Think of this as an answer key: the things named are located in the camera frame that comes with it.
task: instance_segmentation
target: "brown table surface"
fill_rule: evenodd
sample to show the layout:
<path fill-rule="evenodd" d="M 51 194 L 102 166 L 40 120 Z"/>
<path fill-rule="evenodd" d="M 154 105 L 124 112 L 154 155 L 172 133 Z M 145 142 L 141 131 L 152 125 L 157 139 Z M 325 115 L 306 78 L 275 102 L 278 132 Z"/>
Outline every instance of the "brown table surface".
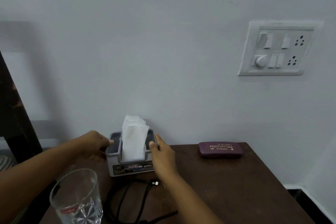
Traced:
<path fill-rule="evenodd" d="M 254 153 L 247 143 L 240 143 L 244 154 L 240 159 L 204 159 L 198 154 L 198 145 L 172 145 L 176 152 L 179 173 L 199 194 L 202 200 L 225 224 L 232 223 L 305 223 L 314 224 L 305 211 Z M 112 184 L 129 176 L 112 178 L 107 163 L 81 162 L 73 169 L 86 167 L 98 175 L 102 201 Z M 155 178 L 154 172 L 137 175 L 141 179 Z M 127 193 L 120 221 L 134 222 L 139 212 L 145 184 L 134 183 Z M 120 193 L 112 200 L 112 209 L 118 207 Z M 174 201 L 160 183 L 147 197 L 141 220 L 152 220 L 176 209 Z M 59 224 L 52 207 L 40 224 Z M 160 224 L 182 223 L 179 215 L 162 220 Z"/>

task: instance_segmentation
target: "clear glass tumbler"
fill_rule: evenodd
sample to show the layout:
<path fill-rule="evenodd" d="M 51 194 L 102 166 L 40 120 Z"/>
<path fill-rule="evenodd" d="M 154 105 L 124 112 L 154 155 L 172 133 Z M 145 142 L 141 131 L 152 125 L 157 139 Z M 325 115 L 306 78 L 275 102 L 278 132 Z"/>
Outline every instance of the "clear glass tumbler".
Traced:
<path fill-rule="evenodd" d="M 100 224 L 103 216 L 97 174 L 78 169 L 65 175 L 53 187 L 50 204 L 63 224 Z"/>

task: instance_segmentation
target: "switch plate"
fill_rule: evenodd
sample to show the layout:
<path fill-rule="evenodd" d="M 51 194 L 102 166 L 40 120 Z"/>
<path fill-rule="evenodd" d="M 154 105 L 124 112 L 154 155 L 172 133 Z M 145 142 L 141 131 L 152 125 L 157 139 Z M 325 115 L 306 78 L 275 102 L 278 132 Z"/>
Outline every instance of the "switch plate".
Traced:
<path fill-rule="evenodd" d="M 251 21 L 238 75 L 302 75 L 302 61 L 308 55 L 313 40 L 321 33 L 322 27 L 323 22 Z M 268 39 L 271 35 L 272 44 L 269 48 L 260 46 L 261 35 Z M 267 65 L 256 66 L 255 57 L 263 55 L 267 56 Z"/>

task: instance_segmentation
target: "tissue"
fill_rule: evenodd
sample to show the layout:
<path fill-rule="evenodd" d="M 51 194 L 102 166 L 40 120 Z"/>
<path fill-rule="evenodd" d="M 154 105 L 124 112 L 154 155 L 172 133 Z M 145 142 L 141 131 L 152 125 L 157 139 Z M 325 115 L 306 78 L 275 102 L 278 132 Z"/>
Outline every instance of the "tissue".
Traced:
<path fill-rule="evenodd" d="M 123 161 L 145 158 L 145 141 L 149 126 L 139 116 L 126 115 L 122 126 Z"/>

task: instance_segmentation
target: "light switch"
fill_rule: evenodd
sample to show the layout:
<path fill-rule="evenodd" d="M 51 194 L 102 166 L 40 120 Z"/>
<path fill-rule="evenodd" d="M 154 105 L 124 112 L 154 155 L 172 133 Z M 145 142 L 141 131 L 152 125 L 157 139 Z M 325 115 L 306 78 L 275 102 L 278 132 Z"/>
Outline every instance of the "light switch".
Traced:
<path fill-rule="evenodd" d="M 258 42 L 257 42 L 257 46 L 256 48 L 257 49 L 262 49 L 264 48 L 265 44 L 266 44 L 266 41 L 267 41 L 267 33 L 266 32 L 261 32 L 259 34 L 259 38 L 258 38 Z"/>
<path fill-rule="evenodd" d="M 269 61 L 269 63 L 268 63 L 268 68 L 273 68 L 273 67 L 275 67 L 275 63 L 276 63 L 276 61 L 277 61 L 277 54 L 276 53 L 273 53 L 272 54 L 272 56 L 271 56 L 271 59 L 270 59 L 270 61 Z"/>
<path fill-rule="evenodd" d="M 282 66 L 282 63 L 284 62 L 285 55 L 283 53 L 280 53 L 278 56 L 278 60 L 276 62 L 276 68 L 280 68 Z"/>
<path fill-rule="evenodd" d="M 272 47 L 272 43 L 273 43 L 273 33 L 268 33 L 267 34 L 267 41 L 266 44 L 264 46 L 264 49 L 269 49 Z"/>
<path fill-rule="evenodd" d="M 286 35 L 285 38 L 283 39 L 281 49 L 288 49 L 290 43 L 291 43 L 291 39 Z"/>

